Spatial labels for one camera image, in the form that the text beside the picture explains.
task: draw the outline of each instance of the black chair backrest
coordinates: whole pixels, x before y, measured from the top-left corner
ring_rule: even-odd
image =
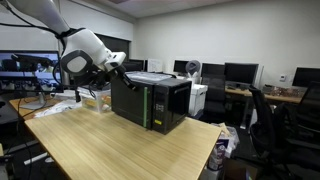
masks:
[[[311,82],[297,107],[298,124],[320,131],[320,82]]]
[[[253,126],[255,129],[250,129],[252,141],[263,149],[272,151],[276,145],[272,110],[259,89],[251,85],[249,91],[252,93],[258,117],[257,123]]]
[[[17,62],[11,59],[2,60],[2,67],[4,71],[18,71]]]
[[[210,75],[202,77],[203,85],[208,86],[206,93],[206,100],[224,102],[225,95],[225,76],[224,75]]]

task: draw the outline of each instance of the microwave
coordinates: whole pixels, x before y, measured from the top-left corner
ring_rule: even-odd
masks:
[[[191,81],[171,75],[127,72],[136,86],[111,82],[111,107],[116,114],[147,129],[167,134],[188,115]]]

